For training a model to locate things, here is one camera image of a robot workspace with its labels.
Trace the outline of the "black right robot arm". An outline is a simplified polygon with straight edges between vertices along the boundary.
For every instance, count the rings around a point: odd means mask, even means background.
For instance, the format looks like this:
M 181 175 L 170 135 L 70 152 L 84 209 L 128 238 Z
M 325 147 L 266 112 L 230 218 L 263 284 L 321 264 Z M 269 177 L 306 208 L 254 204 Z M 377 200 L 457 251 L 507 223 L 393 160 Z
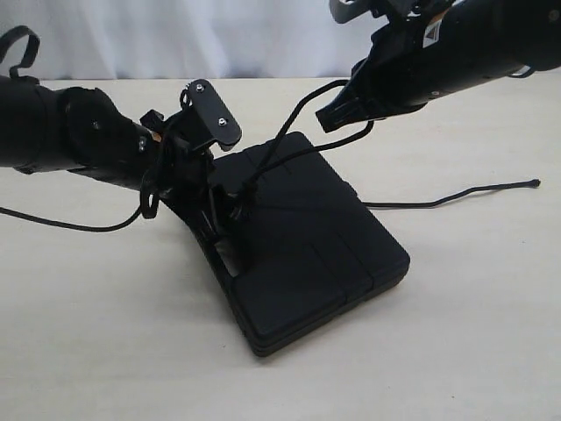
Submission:
M 419 111 L 428 102 L 522 69 L 560 66 L 558 1 L 332 1 L 338 23 L 365 13 L 388 22 L 335 99 L 319 110 L 326 132 Z

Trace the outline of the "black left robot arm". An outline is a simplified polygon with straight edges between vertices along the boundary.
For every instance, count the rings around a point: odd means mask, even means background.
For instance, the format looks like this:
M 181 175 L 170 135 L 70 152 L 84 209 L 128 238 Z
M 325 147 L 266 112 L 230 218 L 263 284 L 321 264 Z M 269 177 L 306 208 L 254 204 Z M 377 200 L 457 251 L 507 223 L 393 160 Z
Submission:
M 51 90 L 27 79 L 1 79 L 1 165 L 25 175 L 67 171 L 135 190 L 138 208 L 125 221 L 86 226 L 3 208 L 4 215 L 80 232 L 114 232 L 170 205 L 203 236 L 216 239 L 237 216 L 236 199 L 210 181 L 217 144 L 231 150 L 241 129 L 208 80 L 189 83 L 180 109 L 150 110 L 139 122 L 101 89 Z

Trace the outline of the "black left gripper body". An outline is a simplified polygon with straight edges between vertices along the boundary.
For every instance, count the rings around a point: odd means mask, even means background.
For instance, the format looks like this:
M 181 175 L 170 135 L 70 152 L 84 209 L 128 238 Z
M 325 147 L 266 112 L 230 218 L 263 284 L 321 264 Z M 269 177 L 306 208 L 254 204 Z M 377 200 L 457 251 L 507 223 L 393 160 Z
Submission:
M 156 206 L 171 198 L 201 200 L 209 185 L 209 147 L 214 142 L 202 118 L 192 109 L 169 118 L 150 110 L 140 123 L 160 135 L 156 157 L 142 178 L 140 204 Z

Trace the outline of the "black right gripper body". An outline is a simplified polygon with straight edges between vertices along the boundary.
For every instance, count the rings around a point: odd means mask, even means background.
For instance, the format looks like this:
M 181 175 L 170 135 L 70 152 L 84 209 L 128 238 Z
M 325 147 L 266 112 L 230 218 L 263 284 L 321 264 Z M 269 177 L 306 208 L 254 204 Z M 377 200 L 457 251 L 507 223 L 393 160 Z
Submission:
M 345 85 L 347 118 L 389 118 L 420 110 L 438 98 L 438 87 L 424 72 L 430 69 L 428 38 L 438 21 L 407 17 L 374 32 L 369 54 L 352 69 Z

